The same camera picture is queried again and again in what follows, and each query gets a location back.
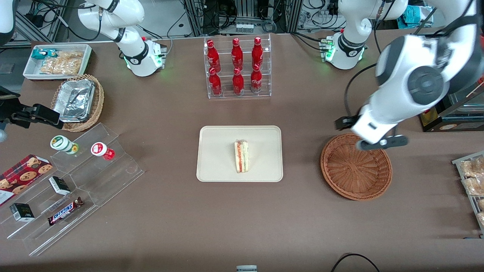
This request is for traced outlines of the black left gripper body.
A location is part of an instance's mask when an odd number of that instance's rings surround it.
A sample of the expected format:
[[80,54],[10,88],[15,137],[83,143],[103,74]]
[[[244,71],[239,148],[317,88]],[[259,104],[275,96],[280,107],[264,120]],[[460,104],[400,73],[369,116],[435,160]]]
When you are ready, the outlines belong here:
[[334,121],[334,127],[338,131],[351,129],[358,122],[360,116],[342,116]]

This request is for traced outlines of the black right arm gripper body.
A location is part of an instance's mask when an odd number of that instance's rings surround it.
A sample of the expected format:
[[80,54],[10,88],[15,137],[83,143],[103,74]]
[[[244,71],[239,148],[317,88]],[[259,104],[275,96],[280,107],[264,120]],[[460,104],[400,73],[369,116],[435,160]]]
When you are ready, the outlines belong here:
[[31,123],[37,122],[31,114],[25,110],[27,107],[19,100],[20,94],[0,87],[0,124],[4,128],[7,124],[14,124],[29,128]]

